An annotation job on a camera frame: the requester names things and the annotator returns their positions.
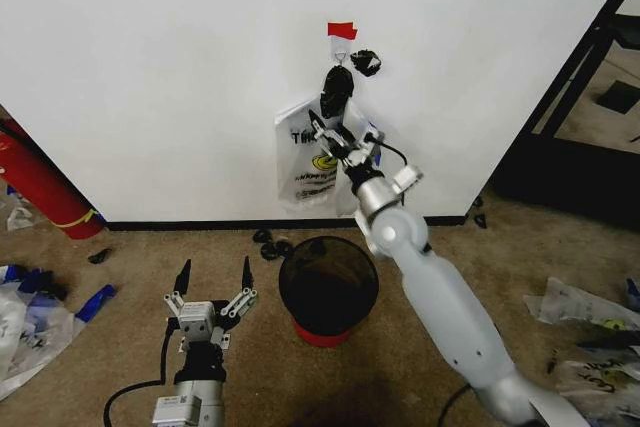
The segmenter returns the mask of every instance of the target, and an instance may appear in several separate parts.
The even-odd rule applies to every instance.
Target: black object on hook
[[[380,57],[373,50],[359,50],[351,54],[351,62],[358,72],[365,77],[375,75],[382,67]]]
[[[336,65],[327,74],[320,95],[322,117],[330,119],[344,112],[349,97],[353,94],[353,77],[342,65]]]

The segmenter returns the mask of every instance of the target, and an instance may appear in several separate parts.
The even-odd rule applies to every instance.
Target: red base of trash can
[[[89,220],[84,220],[71,227],[60,227],[65,234],[73,240],[83,240],[93,237],[104,228],[104,222],[102,219],[92,213]]]
[[[316,335],[300,327],[295,319],[292,318],[291,320],[293,321],[293,327],[296,329],[296,333],[300,338],[316,347],[337,347],[344,343],[351,335],[351,330],[347,330],[346,332],[338,335]]]

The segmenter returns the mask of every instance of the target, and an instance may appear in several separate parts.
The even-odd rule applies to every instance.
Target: red tape
[[[353,22],[332,23],[327,24],[327,35],[335,35],[347,40],[354,40],[358,29],[353,28]]]

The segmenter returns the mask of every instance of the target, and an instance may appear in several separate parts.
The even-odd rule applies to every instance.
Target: small black object
[[[375,75],[382,67],[380,57],[373,50],[360,50],[351,54],[351,62],[358,72],[366,77]]]
[[[587,342],[580,342],[578,347],[583,349],[607,349],[607,350],[626,350],[632,345],[640,345],[640,331],[637,330],[625,330],[616,332],[613,335],[590,340]]]
[[[351,72],[341,65],[336,65],[327,74],[324,88],[320,95],[322,117],[330,119],[343,114],[347,100],[353,94],[353,77]]]
[[[279,257],[276,246],[271,242],[267,242],[260,248],[260,255],[265,260],[275,260]]]
[[[34,269],[27,272],[26,277],[22,280],[18,290],[27,294],[39,292],[43,295],[56,297],[60,300],[65,300],[69,294],[66,287],[54,282],[52,271],[41,271],[40,269]]]
[[[107,255],[111,252],[111,249],[102,249],[97,254],[90,255],[87,260],[92,264],[101,264],[107,258]]]
[[[473,221],[481,229],[487,228],[487,217],[484,214],[478,214],[473,216]]]
[[[253,274],[249,266],[249,256],[244,258],[244,267],[242,268],[242,288],[253,289]]]
[[[547,362],[547,375],[550,375],[555,370],[557,363],[558,363],[558,351],[554,350],[553,355],[551,356],[551,360]]]
[[[258,244],[264,244],[265,242],[271,242],[271,232],[268,230],[260,229],[253,234],[253,241]]]
[[[191,259],[187,259],[184,263],[184,267],[180,273],[176,276],[176,281],[173,284],[173,291],[180,292],[180,295],[186,295],[189,288],[189,276],[191,275]]]
[[[279,240],[276,242],[276,252],[280,257],[284,257],[286,259],[291,255],[291,252],[293,252],[293,245],[286,240]]]
[[[596,104],[621,114],[629,112],[640,100],[640,89],[616,80],[609,90],[596,99]]]

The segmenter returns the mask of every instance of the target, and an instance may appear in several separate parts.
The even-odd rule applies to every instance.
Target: yellow label
[[[338,159],[325,155],[316,155],[312,160],[313,166],[318,170],[333,170],[338,165]]]
[[[98,211],[89,209],[89,212],[84,214],[78,220],[74,220],[73,222],[69,222],[68,224],[56,224],[55,222],[51,222],[51,223],[56,227],[60,227],[61,229],[68,229],[69,227],[74,227],[78,224],[81,224],[82,222],[89,222],[89,220],[91,220],[91,217],[93,217],[93,214],[97,214],[97,213]]]
[[[626,330],[622,319],[602,319],[602,326],[611,330]]]

